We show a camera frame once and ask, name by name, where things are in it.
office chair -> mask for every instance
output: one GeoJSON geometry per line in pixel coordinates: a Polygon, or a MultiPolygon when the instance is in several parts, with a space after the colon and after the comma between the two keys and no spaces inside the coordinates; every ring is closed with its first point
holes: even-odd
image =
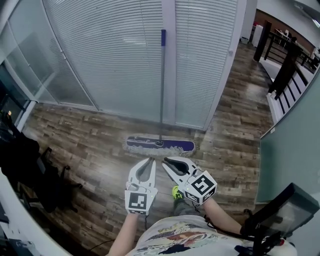
{"type": "Polygon", "coordinates": [[[12,123],[9,114],[2,113],[2,121],[13,132],[14,139],[11,142],[0,145],[0,167],[11,184],[20,182],[33,189],[37,198],[25,197],[28,203],[40,202],[46,212],[53,212],[56,207],[63,209],[68,207],[77,212],[71,203],[73,188],[82,188],[80,183],[66,184],[65,172],[70,169],[64,167],[61,175],[58,168],[52,166],[47,148],[40,155],[39,144],[33,139],[27,138],[19,132],[12,123]]]}

human arm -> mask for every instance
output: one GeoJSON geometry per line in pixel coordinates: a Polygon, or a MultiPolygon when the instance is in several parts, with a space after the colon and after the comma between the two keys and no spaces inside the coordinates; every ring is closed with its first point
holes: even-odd
{"type": "Polygon", "coordinates": [[[241,225],[231,218],[212,197],[202,206],[214,226],[228,232],[240,234],[241,225]]]}
{"type": "Polygon", "coordinates": [[[129,213],[110,248],[109,256],[124,256],[133,249],[139,214],[129,213]]]}

blue mop pad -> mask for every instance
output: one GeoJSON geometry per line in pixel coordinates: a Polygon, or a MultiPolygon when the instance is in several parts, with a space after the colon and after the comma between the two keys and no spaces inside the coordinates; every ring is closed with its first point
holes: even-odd
{"type": "Polygon", "coordinates": [[[123,148],[147,156],[190,157],[196,151],[195,143],[190,140],[164,136],[160,143],[158,135],[143,137],[143,134],[129,136],[123,148]]]}

mop handle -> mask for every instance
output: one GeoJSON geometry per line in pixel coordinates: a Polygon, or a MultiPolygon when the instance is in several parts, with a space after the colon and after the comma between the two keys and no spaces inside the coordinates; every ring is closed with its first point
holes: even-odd
{"type": "Polygon", "coordinates": [[[164,114],[165,48],[166,48],[166,30],[161,29],[161,98],[160,98],[160,132],[159,132],[160,141],[162,141],[162,123],[163,123],[163,114],[164,114]]]}

mop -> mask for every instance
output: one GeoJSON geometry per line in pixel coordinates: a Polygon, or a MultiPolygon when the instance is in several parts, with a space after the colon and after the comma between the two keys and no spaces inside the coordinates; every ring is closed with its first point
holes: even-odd
{"type": "Polygon", "coordinates": [[[165,87],[165,47],[166,30],[161,30],[161,98],[160,98],[160,133],[159,135],[133,134],[129,136],[123,148],[131,153],[147,156],[181,156],[190,157],[196,151],[193,141],[162,136],[164,87],[165,87]]]}

